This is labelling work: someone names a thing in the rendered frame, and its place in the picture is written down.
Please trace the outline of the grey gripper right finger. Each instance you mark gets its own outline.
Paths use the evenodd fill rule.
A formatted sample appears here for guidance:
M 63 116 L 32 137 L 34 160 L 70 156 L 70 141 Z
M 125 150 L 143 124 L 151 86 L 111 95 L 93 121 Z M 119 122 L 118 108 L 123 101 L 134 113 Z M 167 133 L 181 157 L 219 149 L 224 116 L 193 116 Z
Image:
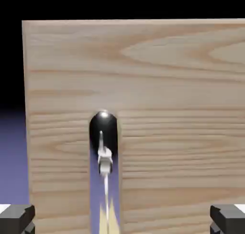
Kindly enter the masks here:
M 210 217 L 210 234 L 245 234 L 245 204 L 212 205 Z

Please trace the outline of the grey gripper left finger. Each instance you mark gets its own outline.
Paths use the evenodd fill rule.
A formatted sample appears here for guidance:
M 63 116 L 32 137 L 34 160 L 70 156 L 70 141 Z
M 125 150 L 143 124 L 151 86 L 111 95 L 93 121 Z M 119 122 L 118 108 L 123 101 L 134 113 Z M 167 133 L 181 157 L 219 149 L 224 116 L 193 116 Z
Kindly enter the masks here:
M 0 234 L 35 234 L 32 204 L 0 204 Z

